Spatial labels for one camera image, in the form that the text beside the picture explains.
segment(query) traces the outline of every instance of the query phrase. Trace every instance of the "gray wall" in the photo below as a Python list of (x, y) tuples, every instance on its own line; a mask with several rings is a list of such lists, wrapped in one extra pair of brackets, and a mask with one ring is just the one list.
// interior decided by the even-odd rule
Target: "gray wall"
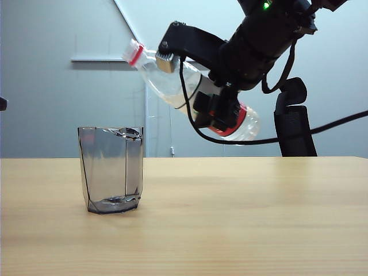
[[(165, 1), (171, 2), (162, 0), (161, 7), (166, 7)], [(162, 8), (153, 12), (153, 1), (125, 3), (133, 27), (148, 45), (155, 45), (168, 21), (176, 18)], [(218, 1), (219, 5), (226, 3), (228, 0)], [(242, 17), (235, 0), (230, 9), (240, 12), (230, 14), (227, 9), (220, 15), (227, 25), (208, 17), (204, 20), (200, 10), (185, 12), (188, 18), (177, 18), (226, 39)], [(216, 8), (213, 13), (222, 10)], [(320, 11), (319, 31), (298, 43), (291, 76), (301, 76), (307, 85), (311, 127), (368, 107), (367, 10), (367, 0), (354, 0), (335, 13)], [(136, 71), (127, 71), (124, 64), (70, 62), (77, 55), (121, 55), (131, 33), (113, 0), (2, 0), (1, 31), (1, 88), (10, 101), (1, 122), (3, 157), (77, 156), (77, 126), (144, 124), (144, 83)], [(286, 58), (277, 63), (269, 83), (277, 81)], [(280, 155), (277, 144), (224, 147), (204, 141), (196, 137), (187, 119), (162, 107), (153, 97), (147, 102), (148, 109), (157, 112), (158, 107), (159, 111), (158, 115), (148, 114), (157, 115), (147, 120), (147, 129), (152, 131), (147, 141), (150, 156), (170, 156), (171, 146), (175, 156)], [(272, 113), (276, 97), (263, 95), (259, 86), (241, 93), (241, 100), (261, 116), (261, 139), (275, 136)], [(319, 155), (368, 157), (367, 123), (364, 118), (315, 135)]]
[(82, 125), (144, 124), (144, 83), (120, 56), (131, 38), (113, 0), (2, 0), (3, 157), (77, 156)]

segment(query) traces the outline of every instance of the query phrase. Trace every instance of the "bottle neck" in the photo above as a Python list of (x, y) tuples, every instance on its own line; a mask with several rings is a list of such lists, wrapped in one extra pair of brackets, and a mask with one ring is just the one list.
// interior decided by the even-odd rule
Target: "bottle neck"
[(156, 62), (155, 55), (156, 51), (148, 50), (145, 47), (139, 48), (129, 65), (140, 69), (147, 63)]

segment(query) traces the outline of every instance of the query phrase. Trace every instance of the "green led light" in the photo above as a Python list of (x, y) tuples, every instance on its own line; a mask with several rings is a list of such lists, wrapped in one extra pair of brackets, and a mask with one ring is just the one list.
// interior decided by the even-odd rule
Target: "green led light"
[(270, 7), (270, 4), (265, 2), (263, 3), (263, 10), (267, 10)]

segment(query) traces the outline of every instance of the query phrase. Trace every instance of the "black cable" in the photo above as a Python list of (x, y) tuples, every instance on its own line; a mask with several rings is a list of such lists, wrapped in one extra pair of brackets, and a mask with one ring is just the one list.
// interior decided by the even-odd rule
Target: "black cable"
[[(184, 99), (185, 99), (185, 102), (186, 102), (186, 110), (187, 110), (187, 113), (188, 113), (188, 118), (189, 118), (190, 124), (194, 128), (195, 132), (197, 132), (202, 138), (204, 138), (204, 139), (206, 139), (210, 142), (213, 142), (213, 143), (216, 143), (216, 144), (224, 144), (224, 145), (261, 145), (261, 144), (270, 144), (270, 143), (278, 142), (277, 137), (268, 138), (268, 139), (261, 139), (261, 140), (254, 140), (254, 141), (225, 141), (225, 140), (215, 139), (215, 138), (212, 138), (210, 136), (207, 136), (206, 134), (203, 134), (197, 128), (197, 126), (196, 126), (196, 124), (193, 120), (193, 117), (191, 116), (191, 110), (190, 110), (191, 107), (190, 107), (190, 103), (189, 103), (189, 99), (188, 99), (188, 94), (186, 92), (186, 86), (185, 86), (185, 81), (184, 81), (184, 76), (183, 76), (183, 62), (184, 62), (184, 60), (185, 60), (185, 57), (180, 58), (179, 75), (180, 75), (180, 80), (181, 80), (181, 84), (182, 84)], [(356, 119), (363, 118), (363, 117), (366, 117), (366, 116), (368, 116), (368, 110), (350, 115), (348, 117), (339, 119), (337, 121), (334, 121), (334, 122), (331, 122), (329, 124), (320, 126), (318, 128), (313, 128), (313, 129), (310, 130), (310, 132), (311, 132), (311, 134), (317, 134), (317, 133), (320, 133), (322, 131), (326, 131), (327, 129), (331, 129), (331, 128), (334, 128), (338, 125), (342, 125), (342, 124), (345, 124), (347, 122), (354, 121)], [(287, 137), (287, 138), (292, 139), (292, 138), (295, 138), (295, 137), (298, 137), (298, 136), (299, 135), (293, 135), (293, 136), (290, 136), (290, 137)]]
[(366, 117), (366, 116), (368, 116), (368, 110), (350, 115), (348, 117), (339, 119), (337, 121), (334, 121), (334, 122), (331, 122), (329, 124), (320, 126), (318, 128), (313, 128), (313, 129), (310, 130), (310, 132), (311, 132), (311, 134), (320, 133), (322, 131), (326, 131), (327, 129), (334, 128), (338, 125), (342, 125), (342, 124), (345, 124), (347, 122), (351, 122), (351, 121), (354, 121), (356, 119), (360, 119), (360, 118), (363, 118), (363, 117)]
[(267, 84), (267, 74), (263, 76), (262, 79), (262, 91), (265, 94), (270, 94), (276, 90), (278, 90), (281, 86), (283, 86), (288, 79), (288, 76), (290, 74), (290, 71), (293, 68), (294, 60), (295, 60), (295, 45), (297, 44), (297, 39), (294, 39), (292, 42), (292, 46), (290, 47), (290, 53), (289, 57), (287, 58), (287, 62), (285, 64), (285, 67), (283, 68), (282, 74), (280, 76), (280, 80), (276, 83), (276, 85), (270, 89)]

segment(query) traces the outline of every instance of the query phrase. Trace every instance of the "whiteboard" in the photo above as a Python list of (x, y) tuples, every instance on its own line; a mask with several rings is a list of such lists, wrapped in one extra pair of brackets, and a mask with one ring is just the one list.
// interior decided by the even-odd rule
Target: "whiteboard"
[(237, 0), (115, 0), (139, 42), (157, 49), (169, 24), (185, 22), (230, 39), (245, 15)]

